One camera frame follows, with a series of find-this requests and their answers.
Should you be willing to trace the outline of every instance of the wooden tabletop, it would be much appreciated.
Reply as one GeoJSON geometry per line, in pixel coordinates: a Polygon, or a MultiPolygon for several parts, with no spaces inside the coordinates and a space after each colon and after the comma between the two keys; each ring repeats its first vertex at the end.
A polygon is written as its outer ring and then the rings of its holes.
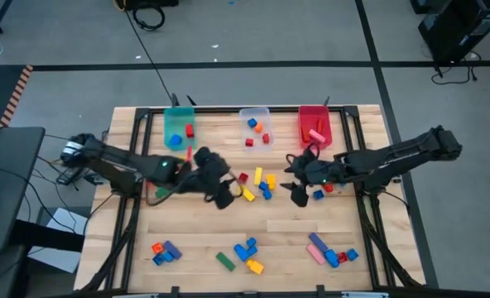
{"type": "MultiPolygon", "coordinates": [[[[367,147],[377,149],[389,145],[380,107],[360,105],[358,108],[367,147]]],[[[115,108],[109,145],[128,149],[135,110],[115,108]]],[[[148,207],[142,201],[129,292],[169,292],[172,286],[180,286],[181,292],[314,291],[316,285],[325,285],[327,291],[372,288],[351,185],[336,187],[332,194],[326,194],[326,198],[319,201],[310,198],[306,208],[299,208],[290,200],[289,190],[278,185],[272,199],[267,201],[252,184],[251,177],[257,166],[263,168],[264,177],[265,174],[276,175],[277,184],[295,180],[291,174],[283,173],[283,169],[287,167],[287,153],[298,155],[302,152],[298,144],[297,115],[272,113],[271,121],[276,139],[272,150],[245,152],[237,113],[196,114],[195,133],[199,147],[207,146],[219,153],[237,175],[241,172],[249,174],[247,187],[257,197],[253,202],[238,198],[224,210],[216,209],[214,203],[206,204],[203,195],[199,194],[173,195],[156,207],[148,207]],[[327,264],[321,266],[305,250],[310,244],[310,232],[317,232],[336,252],[355,248],[360,257],[336,269],[327,264]],[[233,251],[235,244],[245,246],[250,237],[257,239],[258,253],[253,259],[265,266],[260,276],[249,271],[233,251]],[[158,267],[151,260],[154,256],[151,245],[166,240],[172,241],[183,257],[158,267]],[[237,267],[233,272],[215,258],[218,252],[225,253],[234,262],[237,267]]],[[[330,114],[330,124],[333,143],[320,153],[323,160],[333,160],[334,154],[347,151],[339,113],[330,114]]],[[[156,115],[149,154],[184,155],[164,146],[163,126],[163,115],[156,115]]],[[[143,130],[139,132],[138,144],[142,143],[143,130]]],[[[109,196],[109,191],[108,186],[98,187],[93,209],[109,196]]],[[[389,185],[387,191],[402,197],[398,184],[389,185]]],[[[386,194],[380,195],[379,199],[389,248],[413,278],[424,282],[405,205],[386,194]]],[[[113,197],[91,218],[75,289],[89,282],[109,254],[117,211],[118,198],[113,197]]],[[[374,251],[380,282],[384,284],[381,256],[376,248],[374,251]]],[[[123,260],[122,254],[118,258],[115,286],[120,285],[123,260]]]]}

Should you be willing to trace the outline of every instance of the plastic bin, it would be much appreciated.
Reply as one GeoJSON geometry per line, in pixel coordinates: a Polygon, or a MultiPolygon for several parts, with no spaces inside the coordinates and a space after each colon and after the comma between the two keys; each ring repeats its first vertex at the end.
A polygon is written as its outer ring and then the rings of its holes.
{"type": "Polygon", "coordinates": [[[304,141],[303,132],[308,132],[310,129],[314,129],[316,132],[319,119],[322,120],[322,133],[321,135],[326,139],[324,143],[318,144],[320,150],[325,149],[331,145],[331,126],[329,125],[329,110],[325,106],[300,106],[298,108],[298,127],[299,127],[299,139],[300,146],[306,148],[314,141],[310,137],[309,142],[304,141]]]}
{"type": "Polygon", "coordinates": [[[195,148],[197,135],[195,134],[195,111],[193,107],[167,108],[164,110],[164,144],[172,151],[186,150],[187,146],[195,148]],[[186,124],[194,126],[194,138],[186,137],[186,124]],[[174,134],[182,137],[179,145],[170,144],[174,134]]]}
{"type": "Polygon", "coordinates": [[[272,134],[271,126],[271,113],[269,108],[242,108],[239,111],[239,120],[242,129],[242,146],[245,151],[269,151],[272,144],[275,141],[275,137],[272,134]],[[257,122],[263,124],[263,130],[261,133],[257,133],[253,128],[250,128],[247,121],[251,118],[256,119],[257,122]],[[269,134],[269,143],[264,144],[262,136],[264,133],[269,134]],[[254,140],[254,146],[246,147],[245,140],[251,138],[254,140]]]}

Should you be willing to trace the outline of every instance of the floor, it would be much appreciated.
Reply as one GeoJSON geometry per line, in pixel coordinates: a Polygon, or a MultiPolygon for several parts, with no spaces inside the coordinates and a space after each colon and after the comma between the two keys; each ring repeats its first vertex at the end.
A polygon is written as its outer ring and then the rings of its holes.
{"type": "MultiPolygon", "coordinates": [[[[411,173],[428,252],[441,288],[490,291],[490,63],[476,68],[476,82],[432,84],[417,31],[423,16],[407,0],[180,0],[165,12],[159,31],[137,31],[183,101],[187,94],[197,104],[323,103],[330,96],[330,103],[381,104],[394,140],[439,124],[453,131],[462,156],[411,173]],[[395,61],[415,63],[388,63],[395,61]]],[[[114,107],[169,104],[129,20],[110,1],[13,0],[1,23],[0,69],[36,69],[12,126],[99,135],[114,107]]],[[[490,36],[475,50],[490,61],[490,36]]],[[[445,79],[465,74],[456,68],[445,79]]],[[[47,138],[41,156],[54,160],[63,145],[47,138]]],[[[37,168],[55,177],[44,164],[37,168]]],[[[48,207],[62,206],[51,184],[32,183],[48,207]]],[[[61,195],[71,208],[89,209],[94,189],[78,187],[62,187],[61,195]]],[[[38,203],[31,203],[36,217],[38,203]]],[[[29,296],[66,293],[70,278],[34,275],[29,296]]]]}

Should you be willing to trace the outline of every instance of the yellow block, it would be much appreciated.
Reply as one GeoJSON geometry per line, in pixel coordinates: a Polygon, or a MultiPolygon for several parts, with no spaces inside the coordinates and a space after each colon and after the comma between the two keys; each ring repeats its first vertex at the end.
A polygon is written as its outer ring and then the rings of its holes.
{"type": "Polygon", "coordinates": [[[254,174],[254,185],[260,185],[260,182],[262,182],[262,171],[263,169],[261,167],[256,168],[256,173],[254,174]]]}
{"type": "Polygon", "coordinates": [[[245,197],[245,199],[248,199],[249,202],[252,202],[254,201],[254,198],[256,198],[252,192],[250,190],[247,189],[247,187],[245,186],[240,186],[243,190],[243,196],[245,197]]]}
{"type": "Polygon", "coordinates": [[[274,174],[267,174],[267,184],[269,185],[269,190],[275,189],[276,178],[274,174]]]}
{"type": "Polygon", "coordinates": [[[251,269],[252,272],[260,275],[263,272],[263,265],[254,260],[247,260],[247,267],[251,269]]]}

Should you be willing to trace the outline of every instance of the blue block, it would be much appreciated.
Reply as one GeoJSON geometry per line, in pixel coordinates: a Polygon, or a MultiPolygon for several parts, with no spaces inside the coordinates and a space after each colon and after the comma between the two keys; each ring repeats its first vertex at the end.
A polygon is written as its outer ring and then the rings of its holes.
{"type": "Polygon", "coordinates": [[[272,193],[271,193],[271,191],[269,191],[269,190],[264,190],[264,191],[263,191],[263,197],[264,197],[265,199],[271,199],[271,198],[272,198],[272,193]]]}
{"type": "Polygon", "coordinates": [[[171,244],[171,242],[166,241],[162,244],[162,247],[171,254],[173,258],[179,260],[182,257],[182,253],[179,252],[179,249],[175,247],[175,245],[171,244]]]}
{"type": "Polygon", "coordinates": [[[166,262],[171,262],[173,261],[173,256],[171,255],[170,252],[164,252],[162,254],[162,257],[166,260],[166,262]]]}
{"type": "Polygon", "coordinates": [[[247,245],[248,245],[249,247],[256,245],[256,239],[255,239],[254,237],[250,237],[250,238],[247,240],[247,245]]]}
{"type": "Polygon", "coordinates": [[[250,128],[254,128],[258,122],[256,122],[256,120],[254,118],[250,118],[248,121],[247,121],[247,124],[250,128]]]}
{"type": "Polygon", "coordinates": [[[248,252],[241,244],[234,245],[234,251],[242,262],[245,262],[248,259],[248,252]]]}
{"type": "Polygon", "coordinates": [[[313,192],[313,197],[315,199],[322,199],[322,198],[324,198],[324,193],[322,192],[322,190],[317,190],[317,191],[313,192]]]}
{"type": "Polygon", "coordinates": [[[171,136],[170,144],[171,145],[179,145],[182,143],[182,137],[180,137],[178,134],[174,134],[171,136]]]}
{"type": "Polygon", "coordinates": [[[310,233],[310,240],[311,242],[322,252],[326,253],[326,251],[329,250],[329,248],[320,240],[319,235],[316,233],[310,233]]]}
{"type": "Polygon", "coordinates": [[[160,253],[157,253],[154,257],[153,257],[153,262],[157,265],[157,266],[160,266],[163,262],[164,262],[164,257],[160,254],[160,253]]]}
{"type": "Polygon", "coordinates": [[[328,261],[329,265],[331,265],[331,267],[337,268],[339,266],[339,258],[333,250],[327,250],[324,253],[324,257],[326,258],[326,261],[328,261]]]}
{"type": "Polygon", "coordinates": [[[350,260],[350,261],[355,261],[355,259],[359,257],[358,252],[356,252],[355,249],[353,249],[353,248],[350,248],[346,252],[346,256],[348,257],[348,260],[350,260]]]}
{"type": "Polygon", "coordinates": [[[268,190],[269,189],[269,186],[267,186],[267,183],[265,182],[260,182],[260,185],[258,186],[260,188],[260,190],[268,190]]]}
{"type": "Polygon", "coordinates": [[[249,247],[248,250],[247,250],[247,253],[248,253],[248,257],[252,257],[256,252],[258,252],[258,248],[257,247],[249,247]]]}

